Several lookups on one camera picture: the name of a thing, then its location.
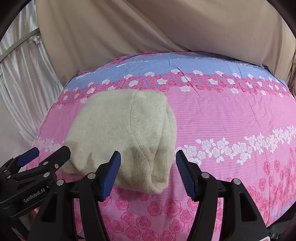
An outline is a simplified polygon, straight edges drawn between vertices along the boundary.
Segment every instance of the beige curtain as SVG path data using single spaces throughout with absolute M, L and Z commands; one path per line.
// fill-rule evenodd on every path
M 266 0 L 36 0 L 49 57 L 65 85 L 141 52 L 206 51 L 267 66 L 288 81 L 295 38 Z

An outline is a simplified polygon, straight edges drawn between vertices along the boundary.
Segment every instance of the cream knit sweater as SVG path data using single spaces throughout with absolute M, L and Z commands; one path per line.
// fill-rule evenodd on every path
M 176 119 L 161 92 L 104 91 L 89 98 L 75 118 L 65 141 L 71 159 L 62 170 L 86 175 L 108 162 L 115 150 L 121 167 L 115 186 L 161 193 L 176 142 Z

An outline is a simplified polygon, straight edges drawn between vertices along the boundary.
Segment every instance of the pink bedsheet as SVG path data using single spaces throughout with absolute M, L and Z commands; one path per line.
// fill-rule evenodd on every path
M 235 73 L 224 74 L 220 69 L 202 73 L 180 72 L 171 67 L 171 71 L 160 74 L 148 65 L 145 72 L 142 77 L 129 74 L 112 82 L 100 80 L 101 85 L 87 79 L 83 88 L 67 87 L 38 131 L 33 146 L 39 148 L 39 158 L 26 168 L 37 166 L 63 145 L 71 123 L 90 95 L 118 86 L 141 88 L 141 80 L 153 80 L 150 87 L 164 92 L 177 119 L 176 151 L 182 149 L 189 161 L 198 163 L 202 171 L 217 179 L 239 178 L 266 225 L 296 201 L 296 102 L 288 88 L 259 76 L 249 74 L 243 78 Z M 251 91 L 243 87 L 250 85 Z M 278 88 L 282 91 L 271 91 Z M 76 180 L 61 172 L 57 176 L 68 182 Z M 219 200 L 214 241 L 221 229 L 222 204 L 223 200 Z M 111 240 L 183 241 L 197 205 L 186 195 L 173 164 L 169 186 L 163 193 L 145 194 L 114 187 L 111 196 L 99 206 Z M 75 220 L 78 233 L 83 234 L 77 200 Z

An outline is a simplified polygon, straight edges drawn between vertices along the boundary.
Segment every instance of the silver screw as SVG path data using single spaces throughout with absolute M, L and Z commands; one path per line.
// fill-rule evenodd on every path
M 242 183 L 242 182 L 240 181 L 240 179 L 237 179 L 237 178 L 233 179 L 233 182 L 234 182 L 234 184 L 236 184 L 236 185 L 239 185 L 239 184 Z
M 210 177 L 210 174 L 208 174 L 207 172 L 203 172 L 202 173 L 202 177 L 203 178 L 209 178 Z
M 94 179 L 96 177 L 96 174 L 95 173 L 89 173 L 88 175 L 87 175 L 87 178 L 88 179 Z
M 50 175 L 50 173 L 47 172 L 47 173 L 44 173 L 43 177 L 48 177 L 49 175 Z
M 63 185 L 64 184 L 64 180 L 63 179 L 59 179 L 59 180 L 57 180 L 57 185 L 58 186 L 61 186 L 61 185 Z

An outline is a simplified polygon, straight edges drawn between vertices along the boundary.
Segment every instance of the floral bedsheet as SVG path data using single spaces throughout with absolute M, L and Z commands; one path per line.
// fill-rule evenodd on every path
M 26 168 L 63 145 L 91 95 L 128 88 L 163 92 L 177 119 L 176 151 L 182 149 L 189 161 L 217 179 L 241 179 L 266 225 L 296 201 L 295 99 L 266 69 L 206 53 L 133 55 L 80 73 L 52 105 L 33 144 L 40 156 Z M 214 241 L 221 229 L 222 204 L 219 199 Z M 173 164 L 163 193 L 114 187 L 99 206 L 111 240 L 183 241 L 197 205 L 186 195 Z M 83 235 L 77 200 L 75 220 Z

